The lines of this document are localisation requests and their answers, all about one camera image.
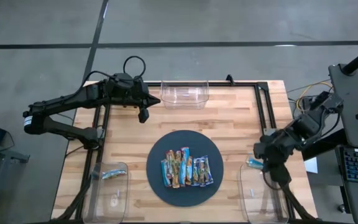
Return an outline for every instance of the paper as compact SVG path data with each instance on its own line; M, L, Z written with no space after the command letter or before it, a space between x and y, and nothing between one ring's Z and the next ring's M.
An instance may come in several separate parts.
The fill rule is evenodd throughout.
M312 172L317 174L318 170L317 170L317 158L313 157L311 159L308 159L307 161L305 161L305 167L306 167L306 171L307 172Z

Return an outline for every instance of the plastic container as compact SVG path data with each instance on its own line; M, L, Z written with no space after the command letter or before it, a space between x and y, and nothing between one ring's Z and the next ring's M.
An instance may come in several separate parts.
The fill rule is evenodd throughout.
M126 175L102 179L103 172L122 169ZM125 217L128 199L128 166L123 162L99 163L92 171L83 209L84 223L120 223Z
M243 215L250 223L287 223L284 193L268 187L261 170L243 164L238 178Z
M161 81L160 96L166 109L203 109L209 99L208 81Z

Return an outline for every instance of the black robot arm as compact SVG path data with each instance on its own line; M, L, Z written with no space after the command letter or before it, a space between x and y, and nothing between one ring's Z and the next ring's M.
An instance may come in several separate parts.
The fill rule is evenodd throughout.
M291 177L284 163L293 154L294 149L305 150L320 138L324 120L330 114L339 113L342 102L343 100L337 94L324 91L315 98L309 111L272 135L262 136L260 142L254 145L255 157L264 162L262 172L265 181L267 174L272 180L271 184L267 181L266 184L274 190L283 190L302 219L314 218L308 214L290 191Z
M29 105L30 110L23 112L24 131L29 134L59 134L65 138L79 139L85 149L96 149L101 144L96 128L76 128L56 122L49 116L75 108L111 104L139 107L139 122L144 123L149 118L147 108L157 103L160 100L149 94L147 84L141 77L132 78L126 73L117 73L81 87L71 95Z

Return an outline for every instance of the wooden table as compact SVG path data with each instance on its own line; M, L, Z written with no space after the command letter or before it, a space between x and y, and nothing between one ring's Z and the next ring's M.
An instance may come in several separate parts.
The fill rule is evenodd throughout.
M283 128L292 120L284 82L268 81L268 87L277 126ZM160 96L159 88L149 89L152 95ZM264 111L268 121L265 103ZM103 162L128 165L130 192L124 222L246 222L240 204L238 174L262 134L254 89L211 87L204 109L167 110L161 103L149 108L150 118L144 124L138 122L138 112L134 108L112 106L104 146ZM93 115L94 110L78 109L75 126L92 126ZM146 177L150 149L163 135L178 129L194 130L209 137L221 151L224 161L219 190L196 207L178 208L166 204L154 194ZM67 152L78 146L80 142L71 142ZM86 151L80 149L66 158L52 217L63 213L78 193L85 157ZM292 177L291 190L307 211L316 216L301 153L295 152L286 166Z

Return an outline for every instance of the yellow cable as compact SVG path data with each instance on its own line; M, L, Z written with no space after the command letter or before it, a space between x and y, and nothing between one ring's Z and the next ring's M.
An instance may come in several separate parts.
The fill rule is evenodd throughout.
M300 105L299 105L300 99L302 99L302 97L306 94L306 92L309 91L309 89L310 89L312 86L315 86L315 85L326 85L326 86L328 86L328 87L330 87L330 88L333 87L331 84L328 84L328 83L326 83L326 82L320 82L320 83L315 83L315 84L309 85L309 86L302 92L302 94L299 96L299 98L296 100L296 108L297 108L298 110L300 110L301 112L305 112L306 110L300 108Z

